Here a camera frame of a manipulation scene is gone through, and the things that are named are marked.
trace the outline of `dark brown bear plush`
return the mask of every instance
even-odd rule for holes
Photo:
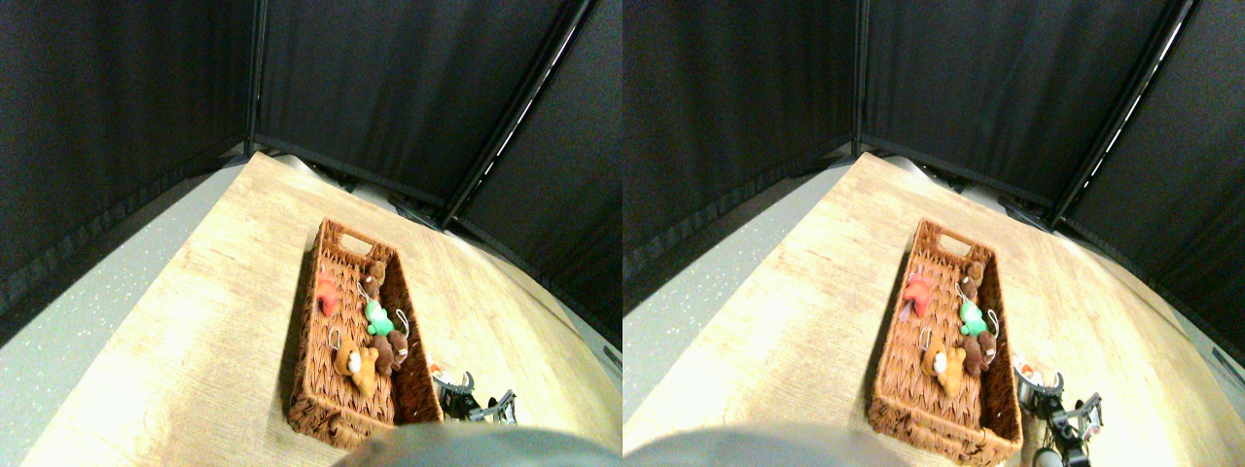
[[[393,347],[393,371],[401,370],[407,354],[406,336],[395,329],[390,331],[388,340],[390,346]]]
[[[981,370],[990,370],[990,364],[995,362],[995,354],[998,344],[995,341],[995,335],[990,331],[985,331],[977,335],[977,341],[981,344]]]
[[[380,354],[376,356],[376,372],[388,377],[393,371],[393,349],[385,336],[372,336],[372,347]]]
[[[385,284],[386,267],[388,267],[388,264],[385,262],[372,262],[372,264],[367,267],[367,275],[364,276],[364,293],[372,300],[381,299],[381,285]]]
[[[982,360],[981,345],[972,336],[964,336],[964,341],[960,345],[964,346],[964,372],[972,377],[981,376],[981,371],[989,367]]]

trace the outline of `green plush toy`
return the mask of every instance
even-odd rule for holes
[[[383,336],[393,330],[393,321],[388,319],[388,314],[385,313],[383,308],[381,308],[380,301],[367,300],[367,308],[364,309],[364,316],[366,316],[370,323],[367,325],[367,334]],[[981,319],[981,310],[977,310],[977,319]]]
[[[960,305],[960,319],[964,320],[960,334],[976,337],[986,330],[986,320],[981,319],[981,309],[972,301],[964,300],[964,305]]]

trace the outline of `brown teddy bear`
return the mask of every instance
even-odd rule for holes
[[[362,367],[350,375],[350,379],[355,381],[355,387],[359,387],[359,394],[371,397],[376,394],[376,359],[380,357],[380,351],[365,347],[359,355],[362,359]]]
[[[386,336],[375,335],[372,336],[372,347],[380,352],[376,357],[376,372],[381,376],[390,377],[393,372],[393,347],[390,346],[390,341]]]
[[[972,262],[972,264],[969,265],[969,276],[972,278],[972,281],[977,283],[977,286],[981,286],[981,279],[985,278],[985,275],[986,263]]]
[[[397,371],[402,369],[402,362],[406,361],[407,349],[410,347],[406,345],[406,336],[402,335],[402,331],[396,329],[390,331],[388,339],[390,347],[393,349],[393,364],[391,365],[393,366],[393,371]]]
[[[981,279],[986,275],[986,264],[982,262],[972,262],[969,264],[969,269],[964,271],[964,278],[960,279],[960,291],[964,291],[964,296],[969,300],[977,300],[977,289],[981,288]]]
[[[998,342],[995,341],[995,335],[990,331],[979,334],[977,341],[981,344],[981,370],[990,370],[990,364],[995,362]]]
[[[981,371],[990,369],[990,364],[986,364],[982,357],[981,344],[977,344],[977,339],[974,339],[972,336],[964,336],[960,345],[964,346],[964,372],[972,377],[980,377]]]
[[[967,296],[969,300],[977,300],[977,283],[972,281],[972,278],[969,278],[967,275],[965,275],[964,279],[960,279],[960,291],[962,291],[964,296]]]
[[[947,396],[959,397],[964,391],[964,347],[955,347],[946,352],[946,371],[937,375],[937,382]]]
[[[376,260],[367,265],[367,275],[364,276],[364,293],[372,300],[381,299],[381,284],[385,284],[385,262]]]

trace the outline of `basket handle hole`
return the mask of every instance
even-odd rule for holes
[[[967,243],[956,240],[947,235],[939,235],[937,245],[944,250],[946,250],[947,253],[956,254],[960,257],[967,257],[969,252],[972,250],[972,247],[970,247]]]
[[[366,257],[372,253],[372,245],[370,243],[350,237],[350,234],[345,233],[341,234],[341,248],[360,257]]]

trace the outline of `tan teddy bear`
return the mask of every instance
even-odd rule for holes
[[[962,347],[951,349],[946,352],[946,371],[937,375],[937,382],[947,396],[957,397],[964,390],[964,359]]]
[[[339,375],[350,376],[362,366],[362,361],[359,357],[359,347],[355,341],[350,337],[344,337],[341,341],[341,347],[337,349],[337,355],[332,360],[332,369],[337,371]]]
[[[355,387],[359,387],[359,394],[371,397],[376,394],[376,359],[380,357],[380,351],[366,347],[361,349],[359,355],[362,359],[362,367],[350,375],[350,379],[355,381]]]

